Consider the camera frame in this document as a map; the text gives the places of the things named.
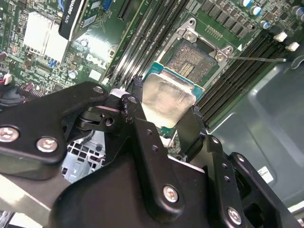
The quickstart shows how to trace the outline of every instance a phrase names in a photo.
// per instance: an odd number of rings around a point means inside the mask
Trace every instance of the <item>electrolytic capacitor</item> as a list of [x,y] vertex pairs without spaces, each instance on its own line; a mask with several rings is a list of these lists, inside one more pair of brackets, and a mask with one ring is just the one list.
[[86,47],[89,44],[89,41],[87,39],[83,39],[80,41],[81,45]]
[[301,16],[297,16],[296,18],[300,21],[304,21],[304,14],[302,14]]
[[292,7],[291,9],[291,13],[292,15],[295,15],[295,16],[301,16],[304,14],[304,8],[303,7],[300,7],[300,6],[294,6]]
[[4,51],[0,52],[0,59],[5,59],[8,56],[8,54]]
[[75,79],[78,75],[78,72],[76,70],[70,70],[68,72],[68,76],[71,78],[71,79]]
[[250,14],[251,14],[252,16],[258,16],[258,15],[261,14],[261,12],[262,12],[262,8],[259,7],[259,6],[253,6],[253,7],[251,7],[251,9],[250,9]]
[[241,0],[239,4],[242,7],[249,7],[252,4],[252,0]]
[[262,29],[269,29],[271,24],[265,20],[261,21],[260,26]]

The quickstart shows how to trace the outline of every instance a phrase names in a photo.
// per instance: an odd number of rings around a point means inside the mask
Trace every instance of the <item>cable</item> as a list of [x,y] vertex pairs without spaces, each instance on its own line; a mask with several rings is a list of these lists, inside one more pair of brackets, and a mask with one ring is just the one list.
[[62,12],[65,11],[65,7],[63,6],[62,0],[58,0],[58,5],[61,8]]

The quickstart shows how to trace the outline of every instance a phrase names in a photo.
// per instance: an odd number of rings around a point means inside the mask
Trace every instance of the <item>screw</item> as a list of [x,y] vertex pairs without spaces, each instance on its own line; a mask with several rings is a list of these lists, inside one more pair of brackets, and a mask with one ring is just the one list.
[[230,219],[237,225],[241,225],[242,224],[242,219],[241,216],[239,215],[239,213],[233,209],[233,208],[228,208],[227,210],[228,215],[230,217]]
[[100,86],[95,86],[93,89],[94,89],[95,92],[97,92],[99,94],[103,94],[104,93],[104,90]]
[[189,33],[187,34],[186,38],[187,38],[187,40],[192,40],[192,33],[189,32]]
[[179,199],[177,191],[170,186],[165,186],[163,188],[163,194],[164,194],[165,198],[167,199],[167,201],[169,201],[171,203],[175,203]]
[[219,143],[219,140],[216,137],[212,137],[213,142],[215,142],[216,144]]
[[237,155],[237,158],[241,161],[241,162],[244,162],[245,161],[245,159],[241,156],[241,155]]
[[46,137],[39,139],[36,146],[41,152],[51,153],[57,149],[58,143],[54,139]]
[[12,127],[0,128],[0,142],[9,143],[19,138],[19,132]]
[[215,59],[218,61],[218,62],[222,62],[224,60],[224,56],[222,54],[218,54]]
[[129,101],[131,101],[131,102],[133,102],[135,104],[137,103],[135,97],[130,96],[130,97],[128,97],[128,99],[129,99]]

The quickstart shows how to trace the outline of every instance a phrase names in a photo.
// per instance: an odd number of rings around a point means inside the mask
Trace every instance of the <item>black label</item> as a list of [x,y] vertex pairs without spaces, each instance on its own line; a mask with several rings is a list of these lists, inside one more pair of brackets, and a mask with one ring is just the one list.
[[59,27],[59,34],[71,41],[73,31],[81,14],[85,0],[67,0],[65,11]]

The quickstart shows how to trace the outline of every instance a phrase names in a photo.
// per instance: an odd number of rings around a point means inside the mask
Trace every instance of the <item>heatsink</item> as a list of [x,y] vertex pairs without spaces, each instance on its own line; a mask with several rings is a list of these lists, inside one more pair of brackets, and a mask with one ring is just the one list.
[[58,24],[41,14],[29,13],[23,46],[28,47],[30,52],[62,62],[69,41],[59,35],[58,29]]

